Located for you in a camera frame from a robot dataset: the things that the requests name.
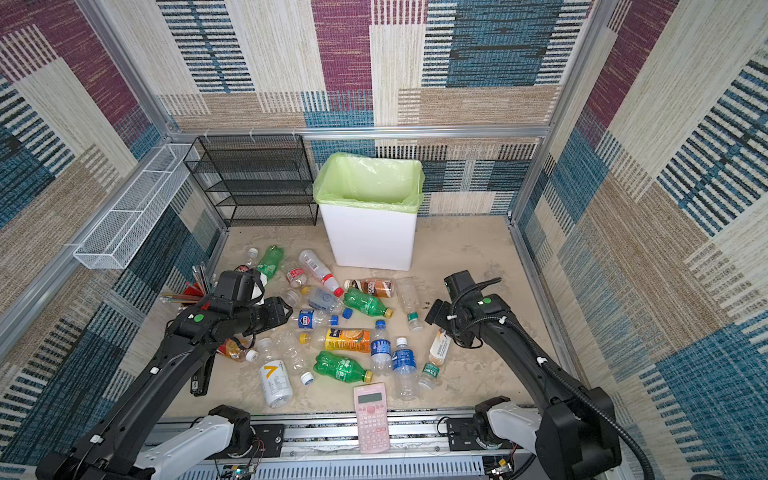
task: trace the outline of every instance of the pink calculator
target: pink calculator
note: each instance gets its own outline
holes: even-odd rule
[[[354,389],[357,438],[360,453],[389,450],[389,424],[386,421],[386,392],[383,383]]]

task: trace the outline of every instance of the green plastic bottle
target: green plastic bottle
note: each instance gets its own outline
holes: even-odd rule
[[[344,305],[351,306],[365,313],[367,316],[392,317],[392,309],[387,308],[381,300],[373,295],[363,293],[357,288],[350,288],[344,294]]]
[[[364,369],[360,364],[345,356],[323,350],[315,357],[315,372],[320,375],[330,376],[344,383],[360,382],[371,383],[373,372]]]
[[[261,257],[261,261],[256,265],[256,270],[259,270],[264,274],[267,280],[271,280],[275,273],[277,273],[277,267],[280,266],[280,262],[283,261],[283,249],[277,245],[272,245],[266,249],[266,253]]]

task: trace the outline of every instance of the green garbage bag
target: green garbage bag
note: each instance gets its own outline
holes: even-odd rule
[[[336,152],[313,185],[319,205],[370,208],[415,214],[424,199],[418,160],[393,160]]]

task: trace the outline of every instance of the white wire basket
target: white wire basket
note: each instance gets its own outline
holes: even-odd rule
[[[126,268],[189,176],[182,162],[189,150],[190,144],[161,148],[76,249],[74,257],[88,269]]]

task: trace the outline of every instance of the patterned wall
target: patterned wall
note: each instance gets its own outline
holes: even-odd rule
[[[0,365],[0,477],[28,478],[113,406],[160,345],[219,230],[187,180],[125,270],[80,266]]]
[[[160,136],[74,1],[0,8],[2,312]]]
[[[768,478],[766,41],[764,0],[621,0],[519,224],[657,478]]]
[[[422,162],[419,216],[506,215],[540,138],[305,141],[320,168],[337,151]]]
[[[547,123],[591,0],[104,0],[181,129]]]

